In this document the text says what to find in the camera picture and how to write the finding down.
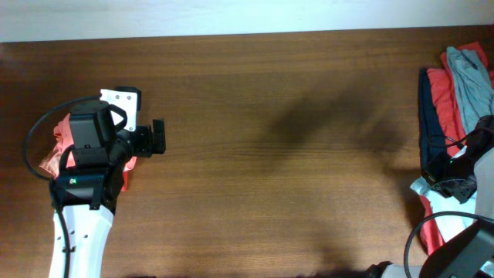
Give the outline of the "light grey-blue t-shirt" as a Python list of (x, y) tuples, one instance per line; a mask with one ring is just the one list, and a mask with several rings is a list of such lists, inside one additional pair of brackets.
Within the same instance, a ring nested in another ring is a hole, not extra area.
[(455, 97), (464, 131), (475, 129), (479, 119), (493, 115), (493, 88), (489, 73), (474, 50), (446, 50), (452, 73)]

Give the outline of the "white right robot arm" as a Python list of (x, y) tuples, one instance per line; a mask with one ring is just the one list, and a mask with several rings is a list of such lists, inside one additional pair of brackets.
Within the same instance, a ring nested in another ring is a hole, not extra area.
[[(370, 266), (366, 277), (492, 277), (486, 264), (493, 264), (493, 116), (479, 119), (463, 139), (458, 157), (440, 152), (422, 170), (428, 188), (441, 197), (465, 204), (477, 195), (473, 213), (436, 212), (424, 218), (410, 233), (404, 248), (404, 264), (382, 262)], [(473, 223), (436, 249), (419, 268), (410, 269), (411, 241), (427, 222), (440, 217), (462, 217)]]

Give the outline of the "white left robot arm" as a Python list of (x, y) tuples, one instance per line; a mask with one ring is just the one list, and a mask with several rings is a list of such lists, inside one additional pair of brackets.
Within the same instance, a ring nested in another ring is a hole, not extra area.
[(125, 165), (166, 150), (162, 119), (132, 131), (127, 122), (125, 110), (103, 100), (82, 102), (69, 113), (73, 143), (49, 182), (55, 209), (51, 277), (100, 276)]

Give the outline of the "navy blue garment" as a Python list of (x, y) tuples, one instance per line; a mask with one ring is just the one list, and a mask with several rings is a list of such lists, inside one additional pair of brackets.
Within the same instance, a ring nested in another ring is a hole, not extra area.
[(427, 165), (441, 153), (445, 153), (444, 148), (432, 147), (433, 144), (443, 145), (443, 131), (439, 123), (438, 115), (431, 96), (431, 81), (425, 68), (420, 69), (418, 75), (418, 119), (419, 119), (419, 149), (421, 169), (424, 171)]

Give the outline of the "folded red shirt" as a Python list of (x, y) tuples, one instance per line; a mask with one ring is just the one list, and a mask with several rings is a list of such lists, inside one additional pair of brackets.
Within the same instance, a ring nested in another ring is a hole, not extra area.
[(121, 187), (121, 192), (126, 192), (128, 190), (128, 172), (124, 171), (122, 174), (123, 177), (123, 185)]

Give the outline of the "white garment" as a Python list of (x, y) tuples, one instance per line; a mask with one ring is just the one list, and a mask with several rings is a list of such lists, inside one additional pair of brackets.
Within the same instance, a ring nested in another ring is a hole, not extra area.
[[(444, 198), (439, 193), (432, 191), (423, 177), (416, 179), (410, 186), (418, 197), (426, 197), (431, 203), (432, 214), (446, 211), (468, 212), (473, 213), (476, 204), (476, 194), (474, 194), (466, 203), (460, 204), (455, 198)], [(441, 216), (434, 219), (438, 229), (442, 234), (445, 243), (457, 236), (472, 223), (472, 219), (460, 216)]]

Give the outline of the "orange-red crumpled garment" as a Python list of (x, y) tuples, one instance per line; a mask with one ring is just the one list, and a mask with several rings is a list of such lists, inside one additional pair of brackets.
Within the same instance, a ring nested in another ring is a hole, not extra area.
[[(432, 209), (430, 201), (422, 195), (420, 195), (419, 198), (425, 209), (425, 217), (431, 216)], [(442, 238), (442, 234), (440, 233), (437, 223), (434, 219), (427, 221), (421, 227), (419, 235), (428, 255), (431, 255), (434, 251), (445, 244), (445, 241)]]

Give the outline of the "folded pink shirt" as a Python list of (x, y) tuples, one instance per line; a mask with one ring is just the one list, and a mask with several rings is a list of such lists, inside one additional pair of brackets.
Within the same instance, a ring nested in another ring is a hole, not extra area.
[(67, 114), (53, 129), (56, 145), (53, 150), (42, 159), (39, 167), (56, 178), (59, 175), (59, 162), (63, 152), (74, 143), (69, 126), (69, 115)]

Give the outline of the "red printed t-shirt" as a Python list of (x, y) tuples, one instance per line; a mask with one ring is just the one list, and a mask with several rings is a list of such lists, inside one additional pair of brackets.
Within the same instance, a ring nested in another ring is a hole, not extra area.
[[(477, 55), (489, 73), (493, 88), (493, 71), (488, 70), (488, 58), (480, 43), (472, 42), (454, 48), (458, 50), (469, 49), (477, 52)], [(455, 97), (453, 77), (446, 58), (446, 50), (440, 55), (442, 68), (427, 69), (427, 74), (431, 81), (432, 101), (444, 134), (443, 138), (445, 139), (445, 143), (452, 143), (462, 139), (467, 133), (462, 126), (462, 120)]]

